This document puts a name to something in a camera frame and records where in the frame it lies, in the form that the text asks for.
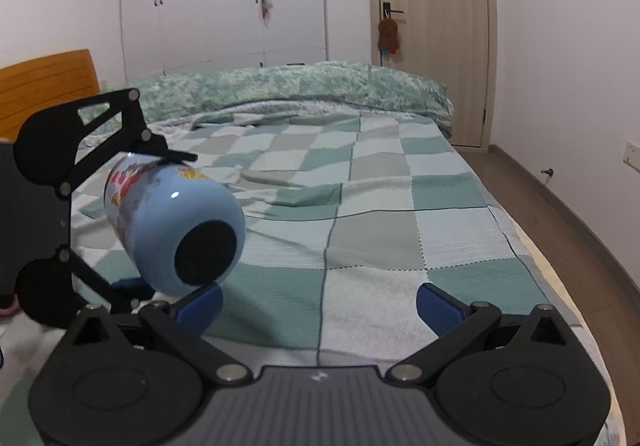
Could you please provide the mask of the white wall socket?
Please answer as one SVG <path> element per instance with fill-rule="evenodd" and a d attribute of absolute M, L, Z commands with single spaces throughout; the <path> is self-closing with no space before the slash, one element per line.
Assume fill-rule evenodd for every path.
<path fill-rule="evenodd" d="M 640 173 L 640 145 L 631 140 L 626 142 L 623 163 Z"/>

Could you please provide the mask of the blue cartoon printed cup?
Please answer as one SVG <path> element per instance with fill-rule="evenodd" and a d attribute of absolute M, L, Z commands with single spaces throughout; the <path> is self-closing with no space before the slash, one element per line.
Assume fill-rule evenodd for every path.
<path fill-rule="evenodd" d="M 128 153 L 111 169 L 104 210 L 142 279 L 169 296 L 224 280 L 246 239 L 241 204 L 186 163 Z"/>

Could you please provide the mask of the beige wooden door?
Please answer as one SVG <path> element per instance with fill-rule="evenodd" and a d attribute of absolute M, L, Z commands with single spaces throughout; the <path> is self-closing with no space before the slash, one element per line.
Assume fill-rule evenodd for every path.
<path fill-rule="evenodd" d="M 372 52 L 375 64 L 422 75 L 446 86 L 454 104 L 452 143 L 485 150 L 494 114 L 497 65 L 496 0 L 370 0 L 371 21 L 383 19 L 382 2 L 394 14 L 396 54 Z"/>

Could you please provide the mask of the orange wooden headboard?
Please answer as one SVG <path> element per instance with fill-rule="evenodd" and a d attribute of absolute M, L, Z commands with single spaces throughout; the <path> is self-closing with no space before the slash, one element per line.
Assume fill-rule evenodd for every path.
<path fill-rule="evenodd" d="M 13 141 L 34 113 L 99 94 L 96 68 L 88 49 L 50 54 L 0 71 L 0 135 Z"/>

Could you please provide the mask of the green floral duvet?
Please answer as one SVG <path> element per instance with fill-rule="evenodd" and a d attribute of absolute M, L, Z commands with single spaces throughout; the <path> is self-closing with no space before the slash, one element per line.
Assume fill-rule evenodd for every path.
<path fill-rule="evenodd" d="M 445 85 L 427 77 L 365 63 L 238 68 L 213 74 L 176 73 L 135 83 L 145 120 L 171 126 L 230 122 L 233 115 L 363 110 L 429 117 L 452 135 L 454 105 Z"/>

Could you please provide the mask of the bed with checkered sheet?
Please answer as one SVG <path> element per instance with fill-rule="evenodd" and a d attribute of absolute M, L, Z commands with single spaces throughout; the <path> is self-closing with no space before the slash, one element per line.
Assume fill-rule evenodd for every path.
<path fill-rule="evenodd" d="M 561 284 L 420 115 L 233 115 L 169 149 L 241 204 L 238 264 L 199 339 L 163 339 L 79 279 L 66 329 L 1 328 L 6 445 L 619 445 L 602 357 Z M 141 277 L 104 210 L 120 152 L 72 196 L 72 248 Z M 488 302 L 441 338 L 435 284 Z"/>

